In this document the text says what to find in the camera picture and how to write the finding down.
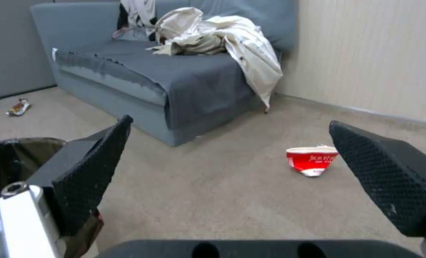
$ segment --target white cloth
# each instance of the white cloth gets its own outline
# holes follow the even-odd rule
[[[154,32],[155,0],[121,0],[128,13],[128,28],[121,28],[113,34],[113,38],[142,40],[141,29],[144,27],[146,36]]]
[[[240,16],[215,16],[204,21],[202,16],[203,12],[193,7],[167,13],[155,24],[155,37],[164,45],[151,49],[155,54],[215,54],[226,49],[268,109],[272,90],[283,73],[260,27]]]

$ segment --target beige wall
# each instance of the beige wall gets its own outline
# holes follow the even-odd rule
[[[426,121],[426,0],[300,0],[277,92]]]

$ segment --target gray blanket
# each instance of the gray blanket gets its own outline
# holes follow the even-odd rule
[[[253,95],[240,66],[227,53],[212,56],[167,56],[146,48],[153,42],[109,41],[95,46],[59,50],[59,65],[79,66],[101,74],[139,82],[155,91],[165,91],[167,124],[170,129],[233,108]]]

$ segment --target floor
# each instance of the floor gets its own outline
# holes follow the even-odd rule
[[[33,107],[22,117],[4,113],[0,140],[85,137],[116,119],[59,88],[23,95]],[[292,171],[285,150],[332,144],[337,119],[426,153],[426,125],[276,96],[269,114],[252,111],[177,148],[132,129],[100,210],[105,250],[131,239],[377,239],[419,252],[364,193],[338,157],[320,178]]]

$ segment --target sofa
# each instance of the sofa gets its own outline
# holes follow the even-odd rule
[[[259,2],[157,0],[156,12],[160,18],[170,10],[193,6],[205,16],[245,16],[262,26],[278,54],[290,51],[295,44],[294,1],[279,0],[280,5]],[[134,127],[171,146],[260,105],[227,53],[161,57],[146,50],[153,42],[112,40],[118,5],[88,2],[31,7],[60,88],[113,116],[130,115]],[[128,69],[129,63],[137,67]],[[160,87],[162,83],[175,85],[175,89],[167,92]]]

